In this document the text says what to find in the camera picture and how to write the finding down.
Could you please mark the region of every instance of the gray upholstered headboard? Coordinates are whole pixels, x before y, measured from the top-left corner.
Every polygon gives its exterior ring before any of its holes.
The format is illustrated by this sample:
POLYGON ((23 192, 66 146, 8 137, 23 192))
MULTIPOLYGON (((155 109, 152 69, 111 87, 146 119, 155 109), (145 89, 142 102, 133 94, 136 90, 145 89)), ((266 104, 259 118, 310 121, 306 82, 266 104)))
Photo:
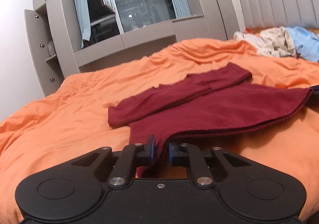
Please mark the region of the gray upholstered headboard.
POLYGON ((240 0, 245 26, 319 28, 319 0, 240 0))

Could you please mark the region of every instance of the metal screw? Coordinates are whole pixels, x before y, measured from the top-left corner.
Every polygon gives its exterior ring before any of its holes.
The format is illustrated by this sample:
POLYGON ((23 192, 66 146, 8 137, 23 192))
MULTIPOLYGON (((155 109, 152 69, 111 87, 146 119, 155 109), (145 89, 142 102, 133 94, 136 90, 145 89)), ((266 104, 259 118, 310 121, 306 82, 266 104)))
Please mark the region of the metal screw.
POLYGON ((158 184, 157 187, 158 187, 158 188, 164 188, 164 187, 165 187, 165 184, 158 184))
POLYGON ((112 185, 122 185, 125 183, 125 180, 122 177, 114 177, 110 180, 112 185))
POLYGON ((200 184, 200 185, 209 185, 213 182, 213 180, 209 177, 199 177, 197 179, 197 182, 200 184))

